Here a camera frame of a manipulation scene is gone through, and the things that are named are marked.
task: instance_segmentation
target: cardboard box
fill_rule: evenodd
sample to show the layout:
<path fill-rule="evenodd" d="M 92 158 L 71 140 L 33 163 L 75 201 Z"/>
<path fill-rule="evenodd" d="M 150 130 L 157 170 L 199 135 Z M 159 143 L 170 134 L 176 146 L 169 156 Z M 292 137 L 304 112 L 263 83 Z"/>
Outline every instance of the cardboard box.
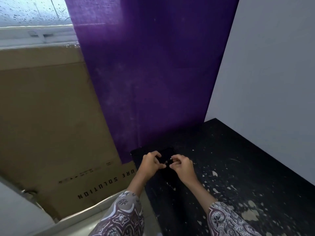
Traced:
<path fill-rule="evenodd" d="M 125 189 L 136 169 L 121 164 L 78 48 L 0 59 L 0 174 L 59 220 Z"/>

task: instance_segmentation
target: black tabletop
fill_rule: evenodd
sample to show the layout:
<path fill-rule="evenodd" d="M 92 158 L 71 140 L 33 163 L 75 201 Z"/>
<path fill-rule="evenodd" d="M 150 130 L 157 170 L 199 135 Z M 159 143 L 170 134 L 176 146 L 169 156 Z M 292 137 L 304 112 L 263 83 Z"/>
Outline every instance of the black tabletop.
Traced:
<path fill-rule="evenodd" d="M 262 235 L 315 235 L 315 186 L 219 120 L 131 154 L 139 168 L 144 154 L 169 147 L 189 157 L 204 187 Z M 170 168 L 159 170 L 145 190 L 164 236 L 210 234 L 202 207 Z"/>

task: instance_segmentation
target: purple cloth backdrop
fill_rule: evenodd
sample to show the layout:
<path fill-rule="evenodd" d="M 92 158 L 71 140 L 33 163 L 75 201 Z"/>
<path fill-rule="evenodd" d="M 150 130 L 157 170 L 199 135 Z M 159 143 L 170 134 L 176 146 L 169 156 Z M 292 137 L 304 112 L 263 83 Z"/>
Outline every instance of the purple cloth backdrop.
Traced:
<path fill-rule="evenodd" d="M 123 163 L 204 121 L 238 0 L 66 0 Z"/>

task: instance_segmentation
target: paisley print sleeve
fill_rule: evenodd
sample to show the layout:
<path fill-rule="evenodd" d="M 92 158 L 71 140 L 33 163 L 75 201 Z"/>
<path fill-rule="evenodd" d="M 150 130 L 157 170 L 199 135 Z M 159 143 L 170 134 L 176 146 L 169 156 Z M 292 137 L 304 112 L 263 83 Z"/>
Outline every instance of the paisley print sleeve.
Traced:
<path fill-rule="evenodd" d="M 222 202 L 215 202 L 209 207 L 208 226 L 212 236 L 261 236 Z"/>
<path fill-rule="evenodd" d="M 131 191 L 119 195 L 89 236 L 142 236 L 143 210 L 138 196 Z"/>

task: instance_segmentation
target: left hand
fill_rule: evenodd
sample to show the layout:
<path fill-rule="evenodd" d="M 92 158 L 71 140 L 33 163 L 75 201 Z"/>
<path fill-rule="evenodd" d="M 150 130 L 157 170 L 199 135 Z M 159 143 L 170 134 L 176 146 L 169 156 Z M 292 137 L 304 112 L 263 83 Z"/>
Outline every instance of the left hand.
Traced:
<path fill-rule="evenodd" d="M 159 163 L 157 157 L 161 157 L 158 151 L 149 152 L 147 155 L 143 156 L 141 165 L 137 173 L 143 174 L 144 177 L 149 180 L 158 169 L 163 169 L 166 167 L 165 164 Z"/>

